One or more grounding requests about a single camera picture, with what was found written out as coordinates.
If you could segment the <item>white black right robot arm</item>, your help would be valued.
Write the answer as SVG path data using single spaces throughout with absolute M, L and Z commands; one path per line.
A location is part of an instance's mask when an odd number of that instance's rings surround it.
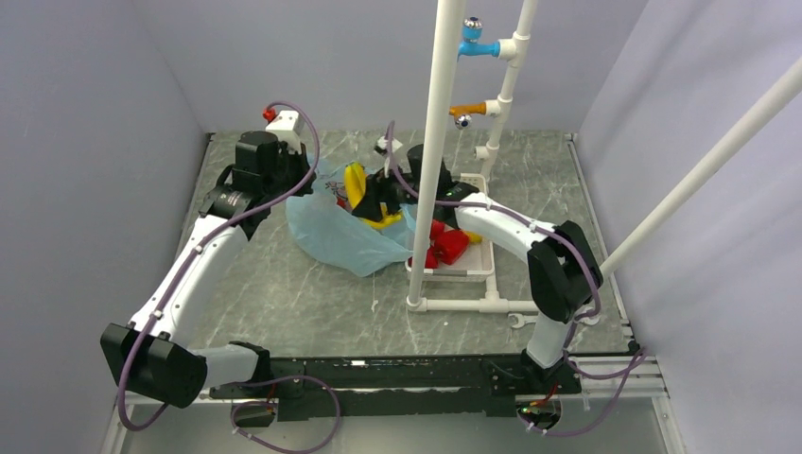
M 403 206 L 418 202 L 423 148 L 410 148 L 407 160 L 407 172 L 392 157 L 373 173 L 358 163 L 345 168 L 345 191 L 354 216 L 385 227 L 401 219 Z M 438 172 L 433 217 L 447 225 L 449 233 L 476 234 L 526 265 L 538 315 L 523 353 L 527 362 L 521 379 L 534 393 L 546 391 L 566 360 L 576 323 L 601 309 L 603 277 L 584 231 L 572 221 L 553 224 L 525 216 L 456 179 L 445 166 Z

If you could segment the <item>red fake bell pepper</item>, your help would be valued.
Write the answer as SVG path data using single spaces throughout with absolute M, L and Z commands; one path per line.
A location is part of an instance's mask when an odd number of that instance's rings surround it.
M 461 230 L 449 230 L 437 236 L 433 252 L 439 263 L 455 264 L 470 246 L 469 236 Z

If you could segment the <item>blue printed plastic bag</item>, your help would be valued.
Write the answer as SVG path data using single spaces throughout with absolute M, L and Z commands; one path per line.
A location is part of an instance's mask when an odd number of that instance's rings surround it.
M 296 244 L 312 258 L 358 277 L 366 277 L 412 256 L 414 210 L 406 205 L 401 218 L 376 229 L 338 205 L 345 198 L 344 170 L 322 158 L 313 193 L 286 201 L 288 228 Z

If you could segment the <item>red fake tomato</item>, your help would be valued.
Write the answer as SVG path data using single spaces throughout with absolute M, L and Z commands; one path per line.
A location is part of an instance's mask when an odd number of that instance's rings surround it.
M 429 270 L 434 270 L 439 267 L 438 257 L 436 256 L 435 250 L 433 247 L 429 247 L 426 252 L 425 257 L 425 268 Z

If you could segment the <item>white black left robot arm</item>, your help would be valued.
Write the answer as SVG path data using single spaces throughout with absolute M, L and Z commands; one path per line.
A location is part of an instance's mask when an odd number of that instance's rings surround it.
M 163 282 L 126 324 L 111 323 L 101 336 L 120 396 L 133 392 L 185 408 L 207 388 L 235 383 L 249 397 L 270 388 L 268 350 L 243 341 L 207 350 L 187 345 L 218 281 L 271 207 L 311 193 L 313 180 L 298 133 L 240 135 L 234 162 L 203 198 L 189 238 Z

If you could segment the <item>yellow fake banana bunch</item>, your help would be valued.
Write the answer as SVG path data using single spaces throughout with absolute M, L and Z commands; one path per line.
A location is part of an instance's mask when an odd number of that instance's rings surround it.
M 352 163 L 343 179 L 352 216 L 377 230 L 403 219 L 396 188 L 383 170 L 368 174 L 362 164 Z

